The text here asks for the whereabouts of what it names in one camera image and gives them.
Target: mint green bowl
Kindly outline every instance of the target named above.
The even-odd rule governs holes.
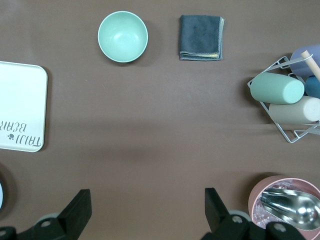
[[[129,11],[116,11],[100,24],[98,43],[102,52],[111,60],[128,63],[145,51],[148,30],[140,17]]]

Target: wooden handle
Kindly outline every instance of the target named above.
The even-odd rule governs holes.
[[[315,77],[320,82],[320,67],[318,66],[316,61],[312,57],[310,57],[310,53],[308,52],[308,50],[305,50],[304,52],[302,52],[301,57],[303,57],[304,59],[309,57],[308,59],[305,60],[305,63],[308,65],[308,67],[311,69]]]

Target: bowl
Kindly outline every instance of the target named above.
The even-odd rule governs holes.
[[[98,43],[111,60],[128,63],[139,58],[148,44],[148,30],[136,14],[116,11],[100,24]]]
[[[271,186],[273,186],[279,182],[283,182],[283,181],[292,181],[291,184],[294,187],[298,188],[299,190],[301,190],[303,192],[312,194],[320,199],[320,190],[316,186],[314,186],[312,183],[310,183],[306,180],[303,180],[300,178],[294,178],[294,177],[287,177],[287,176],[283,176],[283,175],[276,175],[276,176],[267,177],[267,178],[261,180],[260,182],[258,182],[258,184],[254,186],[254,188],[252,189],[250,196],[249,196],[249,200],[248,200],[249,215],[250,215],[252,222],[254,224],[257,225],[257,222],[253,218],[255,204],[258,201],[258,199],[260,198],[262,192],[265,189],[270,188]],[[317,228],[315,230],[310,230],[310,231],[302,230],[302,229],[298,229],[298,228],[297,228],[297,230],[307,240],[314,240],[320,234],[320,228]]]

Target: cup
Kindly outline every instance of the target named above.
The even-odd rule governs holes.
[[[270,104],[294,104],[305,93],[304,84],[296,78],[270,72],[262,72],[251,83],[252,97]]]
[[[320,99],[320,81],[315,76],[310,76],[305,81],[305,93],[314,98]]]
[[[291,55],[290,60],[298,59],[301,57],[301,53],[304,51],[308,51],[311,55],[313,54],[312,58],[317,63],[318,66],[320,66],[320,44],[317,45],[310,45],[310,46],[303,46],[298,48],[293,52]],[[301,61],[298,63],[294,63],[290,65],[291,71],[296,75],[300,77],[309,77],[314,75],[311,69],[308,67],[308,65],[305,63],[305,61]]]
[[[310,124],[320,120],[320,99],[303,96],[295,104],[270,104],[269,115],[278,124]]]

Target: green cup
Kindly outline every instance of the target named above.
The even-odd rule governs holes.
[[[305,93],[304,84],[296,78],[270,72],[257,75],[251,83],[252,97],[270,104],[294,104]]]

